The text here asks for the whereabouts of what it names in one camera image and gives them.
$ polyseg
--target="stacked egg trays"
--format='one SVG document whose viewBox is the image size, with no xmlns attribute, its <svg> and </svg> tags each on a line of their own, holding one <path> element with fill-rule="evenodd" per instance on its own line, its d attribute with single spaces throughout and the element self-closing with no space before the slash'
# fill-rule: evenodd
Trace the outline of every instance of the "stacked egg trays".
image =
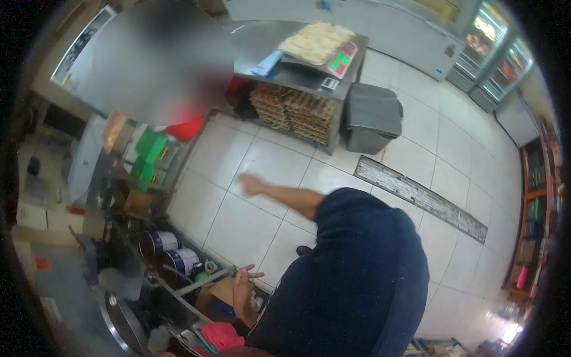
<svg viewBox="0 0 571 357">
<path fill-rule="evenodd" d="M 272 127 L 290 130 L 291 124 L 282 100 L 286 93 L 284 87 L 260 83 L 250 95 L 250 101 L 262 121 L 270 123 Z"/>
<path fill-rule="evenodd" d="M 251 100 L 260 119 L 273 127 L 328 144 L 335 112 L 332 100 L 267 83 L 258 86 Z"/>
</svg>

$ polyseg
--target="stainless steel table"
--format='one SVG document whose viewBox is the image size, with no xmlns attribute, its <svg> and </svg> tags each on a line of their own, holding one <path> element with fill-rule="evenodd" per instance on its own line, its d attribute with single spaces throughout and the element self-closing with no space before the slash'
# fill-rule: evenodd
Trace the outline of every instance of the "stainless steel table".
<svg viewBox="0 0 571 357">
<path fill-rule="evenodd" d="M 223 25 L 223 28 L 229 34 L 234 47 L 234 74 L 236 76 L 290 87 L 334 100 L 335 114 L 329 135 L 329 144 L 324 147 L 327 153 L 332 155 L 339 142 L 339 125 L 343 104 L 351 88 L 351 83 L 358 81 L 361 76 L 369 38 L 356 35 L 352 40 L 359 50 L 344 78 L 339 80 L 334 91 L 321 86 L 327 77 L 335 78 L 332 74 L 319 71 L 311 65 L 302 65 L 301 61 L 282 60 L 267 77 L 252 73 L 252 69 L 272 53 L 282 41 L 305 25 L 306 23 L 292 21 L 235 21 Z M 299 137 L 293 131 L 281 131 Z"/>
</svg>

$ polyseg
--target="navy blue shirt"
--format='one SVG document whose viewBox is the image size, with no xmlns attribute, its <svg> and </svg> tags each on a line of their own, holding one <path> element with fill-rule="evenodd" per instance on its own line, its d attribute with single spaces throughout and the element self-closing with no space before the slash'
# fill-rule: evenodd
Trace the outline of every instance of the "navy blue shirt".
<svg viewBox="0 0 571 357">
<path fill-rule="evenodd" d="M 317 246 L 291 263 L 246 346 L 279 357 L 401 357 L 428 291 L 414 224 L 352 188 L 329 194 L 315 222 Z"/>
</svg>

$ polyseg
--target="black trash bin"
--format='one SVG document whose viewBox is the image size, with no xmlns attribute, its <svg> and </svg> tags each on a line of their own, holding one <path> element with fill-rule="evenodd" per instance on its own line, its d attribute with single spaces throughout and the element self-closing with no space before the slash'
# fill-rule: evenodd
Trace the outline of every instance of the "black trash bin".
<svg viewBox="0 0 571 357">
<path fill-rule="evenodd" d="M 390 89 L 353 83 L 344 112 L 347 150 L 375 155 L 403 128 L 403 106 Z"/>
</svg>

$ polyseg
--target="man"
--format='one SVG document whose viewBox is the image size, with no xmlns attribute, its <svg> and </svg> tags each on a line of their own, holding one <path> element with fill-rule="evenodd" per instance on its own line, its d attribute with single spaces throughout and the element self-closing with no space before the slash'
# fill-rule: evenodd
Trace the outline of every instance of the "man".
<svg viewBox="0 0 571 357">
<path fill-rule="evenodd" d="M 246 193 L 264 194 L 317 223 L 317 246 L 295 260 L 260 315 L 240 269 L 234 311 L 252 329 L 246 347 L 221 356 L 401 357 L 424 313 L 428 266 L 408 216 L 352 188 L 321 195 L 242 174 Z"/>
</svg>

